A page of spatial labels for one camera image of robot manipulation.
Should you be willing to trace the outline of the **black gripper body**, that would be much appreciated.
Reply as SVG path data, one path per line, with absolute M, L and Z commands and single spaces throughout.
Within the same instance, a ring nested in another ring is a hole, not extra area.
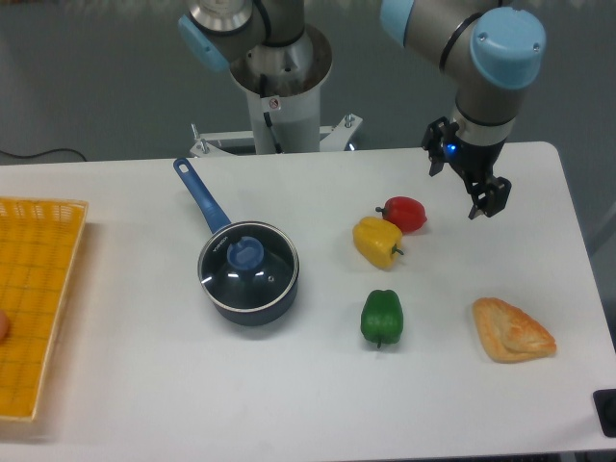
M 451 125 L 445 137 L 445 158 L 467 189 L 500 188 L 503 179 L 494 175 L 494 164 L 504 142 L 505 139 L 468 141 L 459 125 Z

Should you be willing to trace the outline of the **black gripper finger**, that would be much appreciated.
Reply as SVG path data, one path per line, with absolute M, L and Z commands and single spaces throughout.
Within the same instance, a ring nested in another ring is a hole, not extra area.
M 437 175 L 449 164 L 458 150 L 456 133 L 458 123 L 442 116 L 429 123 L 425 129 L 422 149 L 427 152 L 430 161 L 429 175 Z
M 489 176 L 485 180 L 472 183 L 469 195 L 473 206 L 469 219 L 479 216 L 491 218 L 501 212 L 506 206 L 510 192 L 511 182 L 503 177 Z

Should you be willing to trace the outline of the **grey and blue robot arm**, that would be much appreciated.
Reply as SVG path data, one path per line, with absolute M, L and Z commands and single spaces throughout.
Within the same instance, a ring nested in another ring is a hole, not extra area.
M 493 168 L 539 73 L 543 25 L 507 1 L 385 1 L 380 22 L 398 45 L 456 83 L 451 115 L 424 132 L 431 173 L 456 172 L 473 216 L 499 213 L 511 185 Z M 305 20 L 302 2 L 192 1 L 177 27 L 203 65 L 229 71 L 244 91 L 258 153 L 324 148 L 321 86 L 332 50 Z

